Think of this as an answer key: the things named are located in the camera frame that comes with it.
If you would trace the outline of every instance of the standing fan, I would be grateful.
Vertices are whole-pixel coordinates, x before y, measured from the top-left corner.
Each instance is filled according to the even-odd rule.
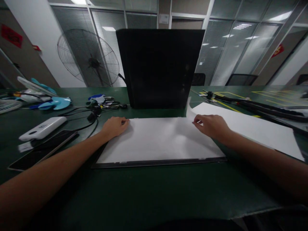
[[[66,69],[88,85],[97,86],[100,83],[101,86],[111,87],[118,78],[119,62],[114,51],[101,37],[90,31],[65,31],[58,41],[58,54]]]

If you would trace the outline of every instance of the white wall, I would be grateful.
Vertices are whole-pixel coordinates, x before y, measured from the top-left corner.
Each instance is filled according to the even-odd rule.
[[[286,85],[308,61],[308,36],[280,68],[270,85]]]
[[[61,62],[57,43],[62,34],[47,0],[5,0],[14,17],[30,39],[38,45],[41,58],[60,87],[85,87]]]

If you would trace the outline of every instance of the smartphone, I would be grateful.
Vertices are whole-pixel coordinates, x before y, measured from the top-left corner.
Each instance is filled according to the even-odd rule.
[[[12,163],[8,169],[16,171],[25,171],[33,165],[47,159],[55,153],[60,147],[66,144],[78,132],[71,130],[62,130],[44,143],[36,146],[32,151]]]

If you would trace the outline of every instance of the red decoration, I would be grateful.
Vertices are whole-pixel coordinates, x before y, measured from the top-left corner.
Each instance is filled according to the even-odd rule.
[[[4,24],[2,24],[1,27],[1,36],[15,46],[21,48],[22,36]]]
[[[34,50],[41,51],[41,49],[39,48],[39,46],[36,46],[36,45],[32,45],[32,46],[33,46],[33,49],[34,49]]]
[[[281,52],[283,52],[285,49],[283,48],[282,44],[279,45],[279,47],[275,50],[274,54],[272,55],[272,57],[275,57],[276,55],[280,54]]]

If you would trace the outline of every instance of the right hand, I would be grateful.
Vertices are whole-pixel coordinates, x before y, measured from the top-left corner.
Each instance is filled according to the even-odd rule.
[[[111,117],[108,119],[104,125],[101,134],[108,136],[111,140],[112,138],[121,135],[129,125],[129,119],[125,117]]]
[[[196,115],[193,124],[200,132],[223,144],[226,144],[234,135],[220,115]]]

